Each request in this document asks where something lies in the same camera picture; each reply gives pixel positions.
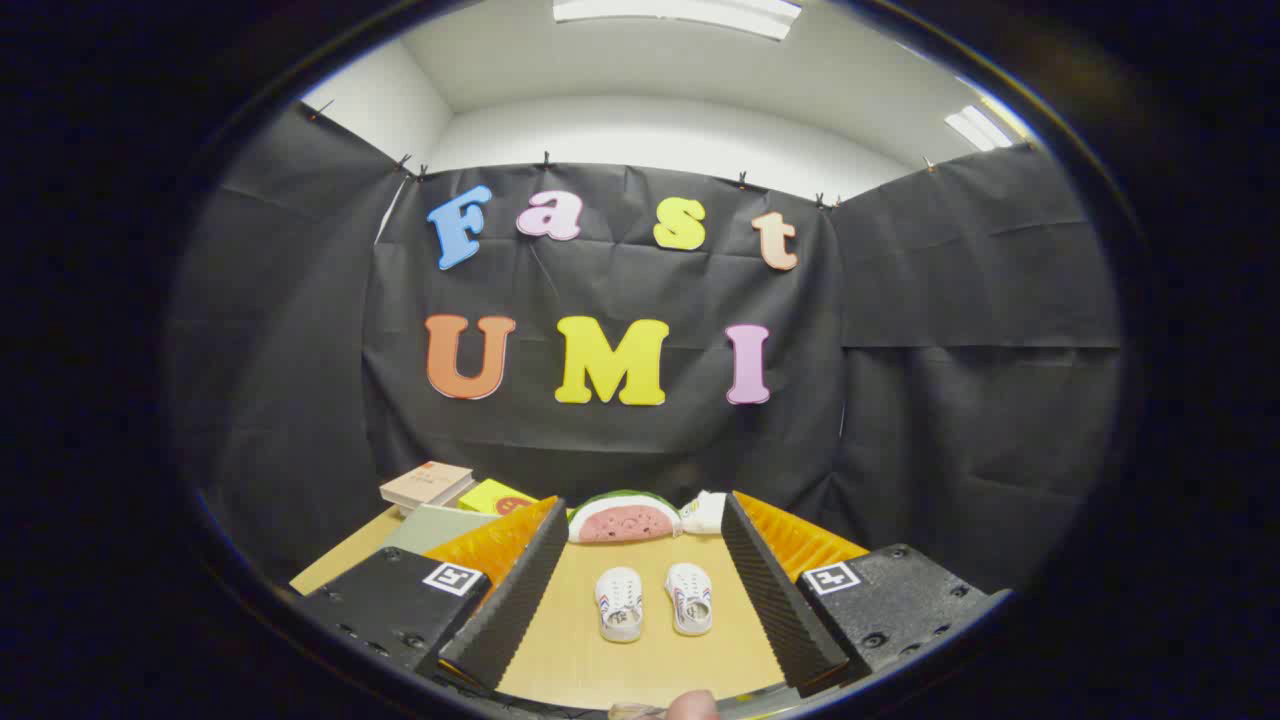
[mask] ceiling light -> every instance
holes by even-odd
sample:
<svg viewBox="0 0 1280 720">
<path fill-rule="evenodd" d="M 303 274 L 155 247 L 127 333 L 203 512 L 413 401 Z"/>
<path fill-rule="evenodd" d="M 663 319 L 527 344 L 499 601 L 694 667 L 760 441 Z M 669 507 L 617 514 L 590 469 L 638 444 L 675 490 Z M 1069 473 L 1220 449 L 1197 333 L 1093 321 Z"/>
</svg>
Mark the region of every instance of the ceiling light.
<svg viewBox="0 0 1280 720">
<path fill-rule="evenodd" d="M 987 109 L 989 109 L 992 113 L 995 113 L 997 118 L 1005 120 L 1005 124 L 1012 128 L 1012 131 L 1016 132 L 1019 137 L 1021 137 L 1023 140 L 1030 140 L 1032 137 L 1030 128 L 1028 128 L 1027 124 L 1023 123 L 1023 120 L 1019 119 L 1012 110 L 1005 108 L 1004 102 L 996 100 L 995 97 L 987 97 L 986 95 L 983 95 L 982 104 L 986 105 Z"/>
<path fill-rule="evenodd" d="M 1009 147 L 1012 145 L 1009 137 L 1000 132 L 996 123 L 991 122 L 991 118 L 982 114 L 982 110 L 974 108 L 973 105 L 965 105 L 965 109 L 960 110 L 960 114 L 969 118 L 973 124 L 978 127 L 978 131 L 987 136 L 987 140 L 996 143 L 996 147 Z"/>
<path fill-rule="evenodd" d="M 1009 147 L 1012 145 L 1009 137 L 1000 132 L 996 123 L 973 105 L 966 105 L 964 110 L 947 115 L 945 122 L 978 150 L 987 151 L 995 150 L 997 146 Z"/>
<path fill-rule="evenodd" d="M 785 0 L 553 0 L 556 22 L 596 18 L 672 18 L 782 40 L 800 6 Z"/>
</svg>

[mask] white wall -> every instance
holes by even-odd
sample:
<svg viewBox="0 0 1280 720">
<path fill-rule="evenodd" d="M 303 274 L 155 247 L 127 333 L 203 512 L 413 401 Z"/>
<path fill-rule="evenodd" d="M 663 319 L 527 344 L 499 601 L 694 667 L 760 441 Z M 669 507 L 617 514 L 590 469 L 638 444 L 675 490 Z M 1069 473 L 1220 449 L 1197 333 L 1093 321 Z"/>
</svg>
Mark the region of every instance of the white wall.
<svg viewBox="0 0 1280 720">
<path fill-rule="evenodd" d="M 398 40 L 370 51 L 302 97 L 312 109 L 330 100 L 326 118 L 396 160 L 412 154 L 406 168 L 415 173 L 453 117 L 431 78 Z"/>
<path fill-rule="evenodd" d="M 667 168 L 803 197 L 849 199 L 906 168 L 835 133 L 773 115 L 669 97 L 553 97 L 453 117 L 430 172 L 552 161 Z"/>
</svg>

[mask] pair of shoes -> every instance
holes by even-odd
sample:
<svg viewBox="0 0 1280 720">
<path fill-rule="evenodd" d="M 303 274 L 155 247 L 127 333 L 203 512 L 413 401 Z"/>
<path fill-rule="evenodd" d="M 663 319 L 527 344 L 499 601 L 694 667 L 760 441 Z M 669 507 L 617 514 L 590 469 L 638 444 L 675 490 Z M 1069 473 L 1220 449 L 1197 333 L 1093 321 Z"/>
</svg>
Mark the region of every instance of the pair of shoes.
<svg viewBox="0 0 1280 720">
<path fill-rule="evenodd" d="M 676 632 L 703 635 L 712 629 L 712 579 L 692 562 L 676 562 L 663 583 L 676 609 Z M 616 643 L 640 637 L 644 623 L 644 596 L 640 573 L 631 568 L 609 568 L 595 582 L 595 602 L 600 610 L 600 634 Z"/>
</svg>

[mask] clip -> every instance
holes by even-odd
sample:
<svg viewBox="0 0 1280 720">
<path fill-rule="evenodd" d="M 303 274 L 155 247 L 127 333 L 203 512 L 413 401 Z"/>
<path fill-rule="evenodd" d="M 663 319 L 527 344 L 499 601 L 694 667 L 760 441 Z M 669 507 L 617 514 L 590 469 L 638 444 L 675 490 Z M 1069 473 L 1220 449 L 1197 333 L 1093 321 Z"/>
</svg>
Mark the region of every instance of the clip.
<svg viewBox="0 0 1280 720">
<path fill-rule="evenodd" d="M 330 101 L 328 101 L 328 102 L 325 102 L 325 104 L 324 104 L 324 106 L 323 106 L 323 108 L 320 108 L 319 110 L 316 110 L 315 113 L 311 113 L 311 117 L 310 117 L 310 118 L 307 118 L 307 122 L 308 122 L 308 123 L 310 123 L 310 122 L 315 122 L 315 119 L 320 117 L 320 113 L 324 113 L 324 111 L 325 111 L 325 109 L 326 109 L 326 108 L 328 108 L 329 105 L 333 105 L 333 100 L 330 100 Z"/>
</svg>

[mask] wooden table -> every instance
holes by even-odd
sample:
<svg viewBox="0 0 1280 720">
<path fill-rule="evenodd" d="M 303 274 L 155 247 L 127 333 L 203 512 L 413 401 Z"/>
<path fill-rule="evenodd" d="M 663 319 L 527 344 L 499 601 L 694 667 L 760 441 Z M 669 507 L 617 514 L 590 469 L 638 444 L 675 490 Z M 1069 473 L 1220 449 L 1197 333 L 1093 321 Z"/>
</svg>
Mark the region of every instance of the wooden table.
<svg viewBox="0 0 1280 720">
<path fill-rule="evenodd" d="M 401 523 L 379 515 L 303 570 L 291 584 L 303 594 L 372 553 Z M 712 579 L 713 625 L 695 638 L 676 633 L 662 584 L 673 562 L 695 562 Z M 595 580 L 616 565 L 640 573 L 644 632 L 632 643 L 600 637 Z M 680 693 L 705 688 L 717 698 L 781 683 L 746 589 L 719 536 L 681 536 L 622 544 L 564 546 L 516 656 L 498 691 L 540 702 L 608 708 L 616 702 L 666 707 Z"/>
</svg>

